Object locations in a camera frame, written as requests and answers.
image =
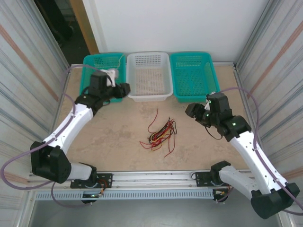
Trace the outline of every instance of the plastic basket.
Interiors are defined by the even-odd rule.
[[[170,62],[174,94],[179,102],[205,102],[207,94],[220,91],[209,53],[173,53]]]
[[[132,53],[127,57],[128,95],[136,102],[163,101],[173,93],[169,56],[163,52]]]
[[[116,83],[125,83],[126,81],[126,57],[123,56],[123,53],[99,53],[94,55],[88,55],[84,58],[83,64],[95,67],[99,70],[108,70],[108,69],[116,69],[119,66],[119,59],[120,59],[120,66],[119,70],[119,77],[115,80]],[[84,88],[89,86],[90,76],[95,70],[83,67],[82,70],[82,77],[80,83],[80,94]],[[117,103],[121,102],[122,98],[112,98],[111,102]]]

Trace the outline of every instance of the beige marble surface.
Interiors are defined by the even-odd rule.
[[[215,67],[220,88],[236,86],[231,67]],[[73,69],[67,93],[74,99],[79,94],[81,69]],[[226,92],[233,114],[245,116],[238,91]],[[196,170],[210,169],[211,165],[229,161],[235,168],[247,168],[238,152],[223,138],[211,138],[205,128],[185,114],[187,104],[178,103],[172,95],[162,102],[136,103],[125,98],[121,103],[111,103],[99,110],[72,143],[68,158],[97,167],[99,171],[146,171],[146,170]],[[64,100],[59,121],[71,109],[69,100]],[[177,123],[176,148],[166,158],[168,144],[157,151],[146,150],[139,141],[147,142],[148,125],[158,117],[151,130],[163,127],[168,117]],[[216,129],[210,129],[218,136]]]

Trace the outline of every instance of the corrugated metal wall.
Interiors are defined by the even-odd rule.
[[[303,1],[272,1],[237,63],[244,88],[259,103],[264,152],[303,194]],[[248,96],[250,111],[256,108]]]
[[[31,0],[0,3],[0,166],[25,152],[52,130],[68,64]],[[7,178],[24,186],[30,157],[6,168]],[[23,193],[0,181],[0,226],[12,226]]]

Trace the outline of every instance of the wooden door frame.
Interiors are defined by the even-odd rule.
[[[90,54],[99,53],[98,46],[90,26],[89,18],[87,16],[82,0],[70,0],[71,7],[74,11],[79,27],[83,34],[86,46]]]

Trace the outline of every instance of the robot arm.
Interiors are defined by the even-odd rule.
[[[206,106],[195,103],[188,105],[186,114],[205,127],[214,126],[241,154],[255,178],[253,180],[243,176],[230,163],[223,161],[211,167],[211,180],[217,185],[222,183],[232,185],[250,200],[253,209],[262,218],[269,218],[291,206],[293,200],[276,183],[257,156],[252,144],[254,134],[245,119],[242,116],[232,115],[228,99],[224,94],[208,95],[207,100]],[[280,183],[296,197],[300,192],[298,186],[287,182],[270,163],[258,144],[257,149]]]
[[[75,115],[67,128],[53,142],[31,154],[32,172],[57,183],[66,180],[82,180],[87,186],[93,186],[97,180],[95,167],[70,163],[66,155],[68,149],[80,130],[89,122],[104,103],[111,98],[123,98],[130,92],[129,84],[115,84],[116,70],[94,72],[90,85],[75,101]],[[52,139],[68,122],[71,111],[59,127],[42,143],[34,142],[31,149]]]

